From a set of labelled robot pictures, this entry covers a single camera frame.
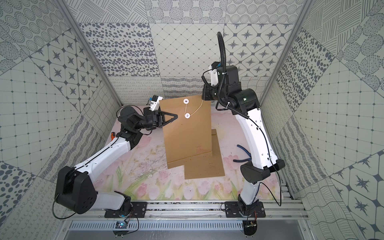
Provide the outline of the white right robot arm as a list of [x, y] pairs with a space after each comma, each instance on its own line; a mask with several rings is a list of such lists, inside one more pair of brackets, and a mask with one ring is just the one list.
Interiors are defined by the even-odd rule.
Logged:
[[225, 67], [219, 62], [207, 70], [210, 82], [204, 82], [202, 99], [217, 101], [224, 111], [229, 110], [236, 117], [249, 145], [250, 157], [242, 160], [240, 167], [245, 179], [243, 190], [238, 197], [239, 208], [245, 212], [254, 209], [259, 200], [257, 195], [262, 181], [271, 173], [282, 170], [286, 163], [278, 158], [266, 134], [258, 97], [252, 89], [242, 89], [235, 66]]

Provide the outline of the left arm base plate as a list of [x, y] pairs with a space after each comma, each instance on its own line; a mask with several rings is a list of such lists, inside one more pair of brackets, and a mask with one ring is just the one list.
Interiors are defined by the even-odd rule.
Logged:
[[134, 217], [144, 218], [147, 210], [148, 202], [126, 202], [119, 210], [106, 210], [104, 217], [111, 218], [127, 218], [133, 214]]

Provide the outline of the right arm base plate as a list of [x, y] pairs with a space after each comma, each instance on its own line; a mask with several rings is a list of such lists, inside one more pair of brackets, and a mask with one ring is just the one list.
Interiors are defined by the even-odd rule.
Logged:
[[259, 200], [251, 205], [245, 205], [242, 201], [224, 202], [224, 210], [227, 218], [266, 217], [264, 205]]

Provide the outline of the brown kraft file bag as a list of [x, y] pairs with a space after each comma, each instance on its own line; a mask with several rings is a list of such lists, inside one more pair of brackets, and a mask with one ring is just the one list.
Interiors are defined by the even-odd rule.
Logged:
[[163, 127], [167, 167], [183, 166], [198, 157], [212, 156], [211, 102], [200, 95], [160, 101], [161, 110], [178, 115]]
[[212, 150], [212, 156], [198, 157], [184, 165], [186, 180], [225, 176], [216, 129], [212, 129]]

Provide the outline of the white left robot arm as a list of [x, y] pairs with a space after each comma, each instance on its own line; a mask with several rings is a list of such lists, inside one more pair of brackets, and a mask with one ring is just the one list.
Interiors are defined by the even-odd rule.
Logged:
[[142, 129], [162, 128], [178, 115], [161, 110], [145, 114], [132, 105], [121, 107], [116, 115], [121, 129], [108, 145], [74, 167], [65, 166], [59, 171], [54, 204], [79, 215], [89, 210], [106, 210], [107, 214], [122, 218], [132, 215], [131, 197], [120, 192], [98, 192], [94, 183], [112, 163], [138, 145], [144, 135]]

